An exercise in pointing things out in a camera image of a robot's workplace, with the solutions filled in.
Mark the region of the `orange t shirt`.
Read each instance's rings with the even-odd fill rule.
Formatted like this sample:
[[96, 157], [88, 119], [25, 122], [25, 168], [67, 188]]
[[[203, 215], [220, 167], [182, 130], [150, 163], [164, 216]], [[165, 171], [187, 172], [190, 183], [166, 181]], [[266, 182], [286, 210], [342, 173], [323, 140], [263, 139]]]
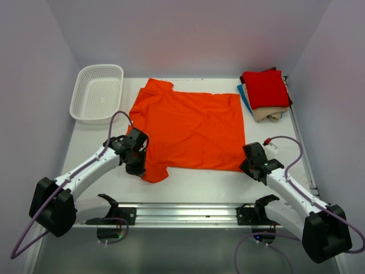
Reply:
[[129, 117], [149, 137], [145, 181], [166, 179], [169, 167], [240, 171], [246, 142], [238, 94], [175, 91], [150, 78]]

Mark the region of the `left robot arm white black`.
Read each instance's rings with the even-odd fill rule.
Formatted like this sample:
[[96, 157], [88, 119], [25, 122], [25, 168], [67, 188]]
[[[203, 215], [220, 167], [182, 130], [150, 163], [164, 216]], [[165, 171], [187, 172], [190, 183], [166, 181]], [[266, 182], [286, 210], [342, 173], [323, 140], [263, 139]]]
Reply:
[[107, 139], [87, 161], [70, 172], [41, 179], [35, 188], [29, 215], [56, 237], [66, 234], [77, 222], [100, 218], [106, 224], [117, 221], [117, 202], [105, 194], [80, 204], [77, 199], [109, 171], [125, 166], [129, 175], [143, 177], [149, 137], [137, 128], [126, 135]]

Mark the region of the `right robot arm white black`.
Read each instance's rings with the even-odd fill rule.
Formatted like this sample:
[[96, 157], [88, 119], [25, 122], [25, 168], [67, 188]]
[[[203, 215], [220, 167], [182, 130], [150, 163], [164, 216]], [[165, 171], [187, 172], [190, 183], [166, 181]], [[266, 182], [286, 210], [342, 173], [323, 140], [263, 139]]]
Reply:
[[299, 183], [277, 159], [269, 160], [258, 142], [243, 147], [245, 160], [240, 169], [250, 178], [275, 191], [255, 201], [257, 222], [275, 222], [296, 236], [309, 258], [322, 263], [352, 248], [344, 210], [328, 205]]

